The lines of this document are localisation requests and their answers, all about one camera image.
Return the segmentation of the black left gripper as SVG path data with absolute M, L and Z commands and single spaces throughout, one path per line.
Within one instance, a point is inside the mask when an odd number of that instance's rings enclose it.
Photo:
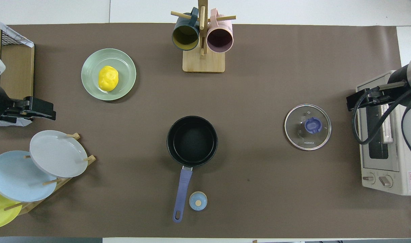
M 33 121 L 36 117 L 56 120 L 53 103 L 31 96 L 23 100 L 10 99 L 10 105 L 3 113 L 3 121 L 8 123 L 15 123 L 19 119 Z

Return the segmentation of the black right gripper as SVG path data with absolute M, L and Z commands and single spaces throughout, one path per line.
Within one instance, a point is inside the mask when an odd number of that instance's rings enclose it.
M 356 92 L 355 95 L 350 95 L 346 97 L 347 110 L 349 112 L 354 111 L 354 109 L 361 109 L 364 107 L 381 106 L 385 104 L 393 103 L 393 98 L 388 95 L 384 95 L 383 91 L 373 91 L 366 95 L 365 98 L 362 96 L 367 94 L 370 89 L 361 89 Z

